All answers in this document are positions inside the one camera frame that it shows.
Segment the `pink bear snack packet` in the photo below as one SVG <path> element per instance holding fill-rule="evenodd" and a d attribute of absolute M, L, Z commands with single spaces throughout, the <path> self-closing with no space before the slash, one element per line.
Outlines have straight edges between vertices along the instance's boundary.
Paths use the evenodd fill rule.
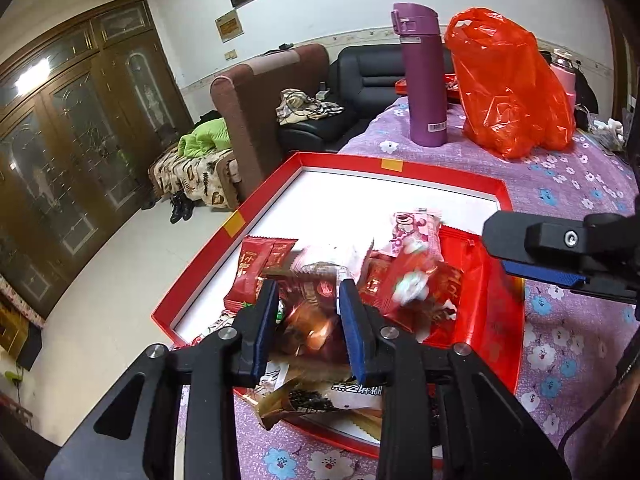
<path fill-rule="evenodd" d="M 439 230 L 442 222 L 439 216 L 426 209 L 396 212 L 393 215 L 393 229 L 390 240 L 381 249 L 382 254 L 397 257 L 406 245 L 420 246 L 435 258 L 442 260 Z"/>

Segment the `orange plastic bag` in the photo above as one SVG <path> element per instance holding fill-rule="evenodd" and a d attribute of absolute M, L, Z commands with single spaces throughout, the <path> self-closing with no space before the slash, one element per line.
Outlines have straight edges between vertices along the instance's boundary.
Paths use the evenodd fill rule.
<path fill-rule="evenodd" d="M 573 109 L 531 32 L 496 11 L 469 8 L 450 20 L 445 44 L 469 139 L 504 159 L 570 146 Z"/>

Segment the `patterned blanket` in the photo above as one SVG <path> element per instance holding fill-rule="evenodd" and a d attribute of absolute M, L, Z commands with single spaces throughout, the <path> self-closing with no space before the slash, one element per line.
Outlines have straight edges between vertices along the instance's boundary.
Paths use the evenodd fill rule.
<path fill-rule="evenodd" d="M 200 200 L 209 208 L 235 210 L 240 201 L 229 169 L 234 161 L 231 148 L 190 158 L 180 156 L 175 144 L 152 162 L 148 175 L 158 198 L 183 192 L 192 202 Z"/>

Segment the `pink thermos bottle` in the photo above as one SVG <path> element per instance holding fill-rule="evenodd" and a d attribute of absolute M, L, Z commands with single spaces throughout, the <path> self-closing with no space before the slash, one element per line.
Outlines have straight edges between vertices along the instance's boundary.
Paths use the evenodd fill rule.
<path fill-rule="evenodd" d="M 551 53 L 550 67 L 562 84 L 570 108 L 574 110 L 576 106 L 576 70 L 572 55 L 565 50 L 554 49 Z"/>

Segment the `red gift box tray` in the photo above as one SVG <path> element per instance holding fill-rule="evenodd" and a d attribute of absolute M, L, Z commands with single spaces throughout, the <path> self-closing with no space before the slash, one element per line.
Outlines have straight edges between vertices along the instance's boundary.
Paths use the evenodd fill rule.
<path fill-rule="evenodd" d="M 196 254 L 151 314 L 176 346 L 212 326 L 230 290 L 244 236 L 295 238 L 296 248 L 390 240 L 392 214 L 425 207 L 440 232 L 482 247 L 480 231 L 498 210 L 512 210 L 503 180 L 394 158 L 298 153 L 239 206 Z M 454 342 L 469 344 L 515 392 L 524 336 L 524 283 L 480 250 L 488 275 L 484 310 L 464 314 Z M 291 422 L 298 431 L 337 448 L 378 456 L 378 442 L 350 422 Z"/>

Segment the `patterned cloth on sofa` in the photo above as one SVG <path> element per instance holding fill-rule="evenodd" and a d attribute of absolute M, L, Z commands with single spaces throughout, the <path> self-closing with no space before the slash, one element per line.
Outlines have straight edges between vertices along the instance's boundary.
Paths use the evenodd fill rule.
<path fill-rule="evenodd" d="M 284 89 L 280 97 L 281 102 L 276 108 L 280 126 L 294 125 L 299 122 L 308 122 L 308 120 L 321 120 L 344 112 L 344 107 L 340 104 L 312 98 L 298 89 Z"/>

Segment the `purple thermos bottle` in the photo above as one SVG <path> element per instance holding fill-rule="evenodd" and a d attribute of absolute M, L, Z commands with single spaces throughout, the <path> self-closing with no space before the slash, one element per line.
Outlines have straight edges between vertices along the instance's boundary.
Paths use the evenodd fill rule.
<path fill-rule="evenodd" d="M 410 139 L 427 148 L 447 141 L 444 48 L 437 13 L 416 3 L 395 3 L 394 33 L 405 65 Z"/>

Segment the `white pink 520 packet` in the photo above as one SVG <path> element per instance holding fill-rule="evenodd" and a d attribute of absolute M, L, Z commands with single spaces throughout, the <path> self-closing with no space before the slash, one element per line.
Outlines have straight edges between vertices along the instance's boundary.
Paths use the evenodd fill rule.
<path fill-rule="evenodd" d="M 318 274 L 334 273 L 358 281 L 367 267 L 374 240 L 339 240 L 303 248 L 293 259 L 291 270 Z"/>

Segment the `black leather sofa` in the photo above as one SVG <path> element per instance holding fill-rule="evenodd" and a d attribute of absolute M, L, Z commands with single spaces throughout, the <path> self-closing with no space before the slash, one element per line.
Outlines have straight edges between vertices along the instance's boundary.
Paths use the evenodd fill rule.
<path fill-rule="evenodd" d="M 342 110 L 329 117 L 280 126 L 280 148 L 286 152 L 338 152 L 397 100 L 396 84 L 404 77 L 399 44 L 343 49 L 328 73 L 328 101 Z"/>

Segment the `green cloth on bed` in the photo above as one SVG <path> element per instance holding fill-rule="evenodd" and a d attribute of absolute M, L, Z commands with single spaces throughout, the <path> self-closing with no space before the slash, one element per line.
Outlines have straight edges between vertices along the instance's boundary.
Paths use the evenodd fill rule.
<path fill-rule="evenodd" d="M 231 148 L 231 140 L 224 118 L 203 122 L 190 133 L 182 136 L 178 143 L 178 155 L 198 158 L 209 152 L 219 152 Z"/>

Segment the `wall plaque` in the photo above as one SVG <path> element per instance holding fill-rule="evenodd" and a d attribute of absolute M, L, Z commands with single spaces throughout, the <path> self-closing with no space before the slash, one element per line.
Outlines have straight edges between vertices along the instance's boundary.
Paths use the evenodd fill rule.
<path fill-rule="evenodd" d="M 238 11 L 235 9 L 216 18 L 215 24 L 222 42 L 228 42 L 244 34 Z"/>

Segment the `dark red chocolate packet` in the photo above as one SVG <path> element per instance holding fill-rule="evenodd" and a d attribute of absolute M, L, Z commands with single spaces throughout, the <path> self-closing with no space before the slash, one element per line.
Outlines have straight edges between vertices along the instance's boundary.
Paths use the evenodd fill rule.
<path fill-rule="evenodd" d="M 337 314 L 336 272 L 273 270 L 265 278 L 278 284 L 283 306 L 273 343 L 277 352 L 346 364 L 344 332 Z"/>

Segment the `small red cartoon packet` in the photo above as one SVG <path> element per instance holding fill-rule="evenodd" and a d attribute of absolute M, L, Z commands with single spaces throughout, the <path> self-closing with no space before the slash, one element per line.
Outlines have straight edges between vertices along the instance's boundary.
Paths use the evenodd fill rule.
<path fill-rule="evenodd" d="M 359 296 L 409 332 L 428 332 L 437 323 L 457 319 L 463 277 L 428 250 L 374 255 Z"/>

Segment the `red gold candy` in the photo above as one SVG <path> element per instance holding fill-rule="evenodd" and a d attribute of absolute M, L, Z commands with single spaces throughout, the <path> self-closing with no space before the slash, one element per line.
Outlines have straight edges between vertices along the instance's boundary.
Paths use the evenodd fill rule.
<path fill-rule="evenodd" d="M 295 238 L 244 237 L 231 289 L 224 296 L 224 307 L 236 313 L 254 304 L 262 288 L 262 274 L 280 266 L 295 244 Z"/>

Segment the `wooden glass door cabinet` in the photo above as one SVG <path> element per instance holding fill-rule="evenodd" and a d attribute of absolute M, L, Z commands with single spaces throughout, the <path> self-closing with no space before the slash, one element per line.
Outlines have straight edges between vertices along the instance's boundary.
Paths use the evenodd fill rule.
<path fill-rule="evenodd" d="M 148 0 L 58 24 L 1 66 L 1 273 L 47 316 L 151 195 L 192 119 Z"/>

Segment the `purple floral tablecloth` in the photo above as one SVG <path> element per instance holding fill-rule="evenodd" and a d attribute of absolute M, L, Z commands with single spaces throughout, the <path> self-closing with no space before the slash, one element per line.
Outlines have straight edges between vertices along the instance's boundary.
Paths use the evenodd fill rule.
<path fill-rule="evenodd" d="M 580 219 L 590 212 L 630 214 L 637 195 L 634 176 L 617 157 L 578 131 L 563 152 L 536 148 L 520 160 L 489 154 L 462 132 L 464 114 L 450 108 L 448 141 L 421 148 L 409 139 L 409 105 L 399 99 L 366 132 L 343 148 L 345 155 L 390 157 L 461 169 L 503 181 L 514 208 L 530 214 Z M 524 354 L 516 393 L 553 443 L 612 382 L 615 364 L 639 323 L 634 306 L 580 296 L 559 286 L 525 285 Z M 278 425 L 258 428 L 240 413 L 241 469 L 249 479 L 318 479 L 319 460 L 336 453 Z M 274 468 L 283 460 L 285 471 Z"/>

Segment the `brown beef jerky packet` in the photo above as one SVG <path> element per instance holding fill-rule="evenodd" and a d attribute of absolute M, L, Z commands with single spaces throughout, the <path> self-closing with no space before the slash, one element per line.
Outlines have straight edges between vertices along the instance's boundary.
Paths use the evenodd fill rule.
<path fill-rule="evenodd" d="M 372 438 L 381 437 L 383 393 L 360 385 L 345 365 L 294 359 L 270 361 L 258 385 L 243 394 L 260 424 L 314 416 L 346 419 Z"/>

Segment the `red snack packet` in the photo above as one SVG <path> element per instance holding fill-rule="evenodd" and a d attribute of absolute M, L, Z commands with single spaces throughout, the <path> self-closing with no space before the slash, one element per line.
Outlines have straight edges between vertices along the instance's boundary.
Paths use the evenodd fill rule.
<path fill-rule="evenodd" d="M 439 231 L 446 262 L 463 272 L 457 318 L 431 326 L 424 344 L 446 349 L 465 342 L 510 391 L 520 377 L 524 339 L 524 281 L 504 272 L 478 235 L 443 226 Z"/>

